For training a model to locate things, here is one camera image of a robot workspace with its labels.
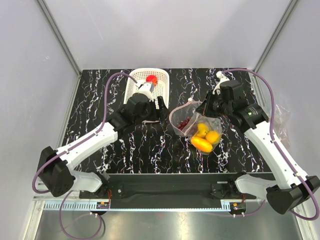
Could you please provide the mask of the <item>dark red grape bunch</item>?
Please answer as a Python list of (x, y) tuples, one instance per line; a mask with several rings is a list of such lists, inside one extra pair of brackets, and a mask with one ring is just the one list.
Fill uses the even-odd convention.
[(181, 121), (178, 124), (178, 129), (184, 134), (195, 134), (198, 131), (196, 121), (190, 118)]

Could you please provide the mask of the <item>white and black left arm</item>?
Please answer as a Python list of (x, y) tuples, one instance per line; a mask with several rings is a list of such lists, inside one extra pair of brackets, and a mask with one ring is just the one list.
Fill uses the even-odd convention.
[(40, 153), (36, 178), (46, 190), (32, 189), (38, 194), (51, 193), (60, 197), (69, 191), (91, 192), (97, 198), (108, 193), (106, 178), (95, 172), (76, 171), (83, 160), (121, 137), (131, 133), (142, 122), (164, 121), (169, 114), (162, 96), (151, 100), (143, 93), (135, 93), (125, 104), (111, 115), (104, 117), (102, 123), (76, 141), (53, 149), (48, 146)]

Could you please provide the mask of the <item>clear pink-dotted zip bag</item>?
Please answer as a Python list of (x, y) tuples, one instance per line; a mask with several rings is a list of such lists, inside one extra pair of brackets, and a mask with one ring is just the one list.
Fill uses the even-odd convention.
[(222, 121), (196, 112), (201, 104), (190, 100), (173, 109), (168, 119), (176, 135), (186, 138), (201, 154), (209, 155), (222, 138)]

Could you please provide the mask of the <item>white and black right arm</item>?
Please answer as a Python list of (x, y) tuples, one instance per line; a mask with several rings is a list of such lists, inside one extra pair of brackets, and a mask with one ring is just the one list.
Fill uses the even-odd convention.
[(206, 117), (227, 117), (256, 147), (270, 168), (274, 180), (237, 173), (228, 180), (227, 192), (232, 198), (249, 194), (268, 201), (283, 215), (313, 197), (320, 179), (309, 176), (292, 158), (275, 132), (264, 110), (248, 104), (243, 86), (236, 80), (222, 78), (209, 90), (196, 112)]

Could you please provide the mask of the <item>red strawberry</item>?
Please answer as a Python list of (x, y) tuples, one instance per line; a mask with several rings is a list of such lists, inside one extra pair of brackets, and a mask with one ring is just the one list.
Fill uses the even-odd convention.
[(156, 86), (158, 84), (158, 78), (155, 75), (148, 75), (146, 77), (146, 82), (153, 83)]

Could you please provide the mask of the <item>yellow lemon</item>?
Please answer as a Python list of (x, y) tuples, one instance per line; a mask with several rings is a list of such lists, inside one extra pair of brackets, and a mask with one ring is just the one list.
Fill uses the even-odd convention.
[(209, 132), (209, 127), (205, 123), (197, 124), (197, 132), (195, 134), (196, 137), (204, 138)]
[(217, 131), (212, 130), (205, 135), (205, 139), (213, 145), (220, 141), (221, 135)]

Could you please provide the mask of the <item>orange mango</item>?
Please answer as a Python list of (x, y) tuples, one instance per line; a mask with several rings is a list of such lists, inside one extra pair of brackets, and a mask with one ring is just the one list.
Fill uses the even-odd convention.
[(213, 145), (204, 138), (194, 136), (191, 138), (190, 142), (201, 152), (210, 153), (213, 150)]

